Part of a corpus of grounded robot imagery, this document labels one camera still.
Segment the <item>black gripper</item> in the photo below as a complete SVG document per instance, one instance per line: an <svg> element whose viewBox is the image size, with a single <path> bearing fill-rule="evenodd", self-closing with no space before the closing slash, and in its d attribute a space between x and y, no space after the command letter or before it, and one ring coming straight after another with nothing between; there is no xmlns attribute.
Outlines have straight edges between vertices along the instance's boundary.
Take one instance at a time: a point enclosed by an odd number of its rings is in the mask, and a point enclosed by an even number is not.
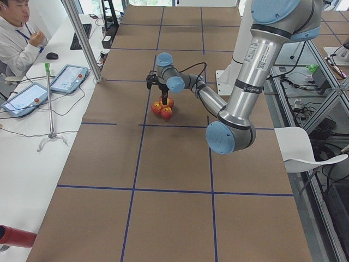
<svg viewBox="0 0 349 262"><path fill-rule="evenodd" d="M169 91L168 87L166 84L158 84L159 89L161 90L161 102L163 105L167 105L167 93Z"/></svg>

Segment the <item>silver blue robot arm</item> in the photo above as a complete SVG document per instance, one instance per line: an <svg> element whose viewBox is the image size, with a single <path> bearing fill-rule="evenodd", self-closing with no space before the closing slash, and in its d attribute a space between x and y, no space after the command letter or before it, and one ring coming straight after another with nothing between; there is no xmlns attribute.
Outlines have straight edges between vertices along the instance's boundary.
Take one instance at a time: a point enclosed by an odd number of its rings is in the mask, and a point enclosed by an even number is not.
<svg viewBox="0 0 349 262"><path fill-rule="evenodd" d="M271 67L288 42L314 39L321 27L322 1L252 1L248 8L251 41L232 93L225 102L199 75L180 73L169 53L157 55L157 85L163 98L189 89L217 120L208 125L206 140L218 154L248 148L255 141L249 117L263 91Z"/></svg>

